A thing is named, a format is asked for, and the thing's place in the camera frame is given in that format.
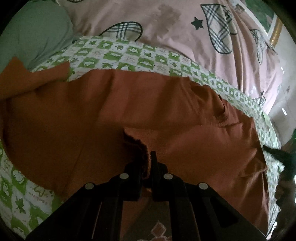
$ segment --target wrinkled fabric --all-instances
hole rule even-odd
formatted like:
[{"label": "wrinkled fabric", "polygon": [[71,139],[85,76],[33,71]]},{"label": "wrinkled fabric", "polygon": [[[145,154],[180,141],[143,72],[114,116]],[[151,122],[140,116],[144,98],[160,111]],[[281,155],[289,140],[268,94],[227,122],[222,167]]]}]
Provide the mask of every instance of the wrinkled fabric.
[{"label": "wrinkled fabric", "polygon": [[269,113],[282,81],[279,58],[245,12],[224,0],[59,0],[81,35],[138,40],[178,51]]},{"label": "wrinkled fabric", "polygon": [[[267,232],[267,167],[253,118],[188,77],[110,69],[56,81],[67,79],[68,68],[67,62],[30,73],[14,58],[0,75],[11,93],[0,93],[0,137],[23,175],[64,199],[87,182],[107,182],[134,160],[149,175],[129,136],[156,150],[185,182],[209,183]],[[14,75],[23,76],[20,85],[8,84]]]}]

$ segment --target gold frame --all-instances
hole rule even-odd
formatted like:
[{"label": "gold frame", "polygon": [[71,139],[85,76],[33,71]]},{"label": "gold frame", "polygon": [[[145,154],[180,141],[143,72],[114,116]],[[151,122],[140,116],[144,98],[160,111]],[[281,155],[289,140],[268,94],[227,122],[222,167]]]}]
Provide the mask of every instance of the gold frame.
[{"label": "gold frame", "polygon": [[281,29],[283,27],[282,21],[277,17],[276,19],[276,24],[274,26],[274,30],[272,32],[271,38],[270,38],[270,43],[272,44],[273,47],[276,46],[276,44],[279,41],[279,35],[281,33]]}]

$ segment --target white floor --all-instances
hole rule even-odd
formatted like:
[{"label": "white floor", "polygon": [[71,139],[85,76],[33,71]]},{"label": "white floor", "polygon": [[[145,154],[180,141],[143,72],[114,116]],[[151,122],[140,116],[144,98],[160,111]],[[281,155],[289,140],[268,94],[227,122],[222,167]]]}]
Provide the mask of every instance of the white floor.
[{"label": "white floor", "polygon": [[284,144],[296,128],[296,45],[285,27],[281,31],[275,50],[283,68],[283,83],[269,116]]}]

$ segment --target dark star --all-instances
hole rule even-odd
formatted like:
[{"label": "dark star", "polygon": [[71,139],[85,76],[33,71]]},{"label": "dark star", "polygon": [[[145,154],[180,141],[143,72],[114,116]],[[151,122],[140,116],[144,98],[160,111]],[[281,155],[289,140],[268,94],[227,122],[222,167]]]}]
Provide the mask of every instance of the dark star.
[{"label": "dark star", "polygon": [[202,20],[198,20],[196,17],[194,17],[194,21],[191,22],[191,24],[195,26],[195,30],[198,30],[199,28],[203,28]]}]

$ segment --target gray pillow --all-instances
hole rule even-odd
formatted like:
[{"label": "gray pillow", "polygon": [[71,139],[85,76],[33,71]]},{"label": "gray pillow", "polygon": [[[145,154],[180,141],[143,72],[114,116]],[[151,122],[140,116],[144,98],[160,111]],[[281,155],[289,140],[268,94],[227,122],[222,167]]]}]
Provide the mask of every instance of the gray pillow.
[{"label": "gray pillow", "polygon": [[29,70],[72,44],[73,26],[63,7],[52,1],[28,2],[0,36],[0,73],[13,56]]}]

